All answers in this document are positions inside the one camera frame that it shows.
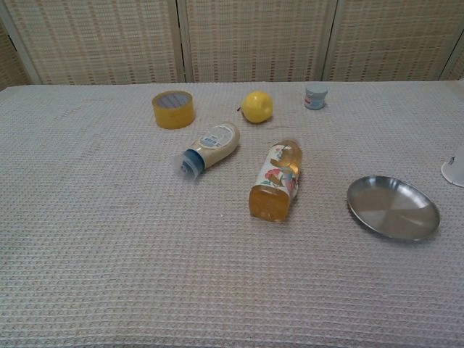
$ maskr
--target jar lid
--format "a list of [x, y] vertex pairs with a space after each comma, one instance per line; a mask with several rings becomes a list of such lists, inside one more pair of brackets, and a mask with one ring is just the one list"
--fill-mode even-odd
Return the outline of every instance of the jar lid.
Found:
[[306, 86], [306, 94], [316, 97], [324, 97], [327, 94], [327, 86], [323, 83], [310, 83]]

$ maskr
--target beige woven screen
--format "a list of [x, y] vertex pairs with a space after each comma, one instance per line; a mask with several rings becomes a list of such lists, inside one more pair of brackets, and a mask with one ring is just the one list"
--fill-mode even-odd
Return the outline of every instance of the beige woven screen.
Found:
[[464, 38], [461, 38], [461, 40], [463, 44], [460, 47], [456, 47], [459, 50], [458, 58], [446, 76], [443, 77], [444, 80], [459, 80], [464, 78]]
[[43, 83], [150, 83], [180, 79], [175, 60], [178, 38], [172, 34], [167, 1], [5, 3]]
[[19, 60], [8, 33], [0, 22], [0, 91], [8, 86], [27, 85], [30, 79]]
[[340, 4], [324, 70], [327, 80], [436, 80], [464, 18], [462, 0]]
[[194, 81], [320, 79], [333, 1], [186, 3]]

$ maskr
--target small jar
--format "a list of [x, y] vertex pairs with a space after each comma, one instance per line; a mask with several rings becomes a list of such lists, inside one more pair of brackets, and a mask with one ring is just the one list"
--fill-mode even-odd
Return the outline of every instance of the small jar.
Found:
[[306, 86], [306, 98], [304, 106], [311, 110], [320, 110], [324, 107], [324, 99], [327, 95], [327, 86], [323, 83], [310, 83]]

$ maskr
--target squeeze bottle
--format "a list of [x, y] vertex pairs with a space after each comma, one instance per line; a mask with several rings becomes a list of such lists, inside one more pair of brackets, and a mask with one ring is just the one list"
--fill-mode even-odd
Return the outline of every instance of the squeeze bottle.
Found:
[[186, 178], [195, 179], [203, 170], [231, 154], [239, 140], [240, 131], [232, 123], [212, 127], [181, 155], [181, 173]]

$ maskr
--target juice bottle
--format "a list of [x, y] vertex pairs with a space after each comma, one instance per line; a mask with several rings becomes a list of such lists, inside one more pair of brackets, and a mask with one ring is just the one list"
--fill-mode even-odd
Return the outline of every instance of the juice bottle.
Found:
[[266, 221], [283, 221], [298, 189], [302, 150], [296, 141], [283, 140], [270, 148], [249, 194], [249, 211]]

